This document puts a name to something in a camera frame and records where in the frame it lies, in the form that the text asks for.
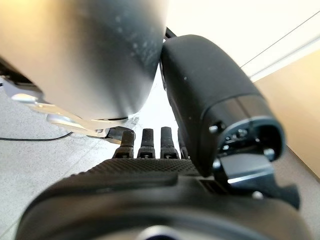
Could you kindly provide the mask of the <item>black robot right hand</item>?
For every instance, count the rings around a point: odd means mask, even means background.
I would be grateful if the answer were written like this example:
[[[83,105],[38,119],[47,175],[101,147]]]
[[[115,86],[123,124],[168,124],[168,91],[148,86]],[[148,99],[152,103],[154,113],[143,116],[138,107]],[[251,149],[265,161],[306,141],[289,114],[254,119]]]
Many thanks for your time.
[[[297,186],[276,182],[282,125],[239,66],[197,35],[167,39],[161,74],[179,149],[150,129],[133,156],[126,131],[111,159],[44,190],[17,240],[310,240]]]

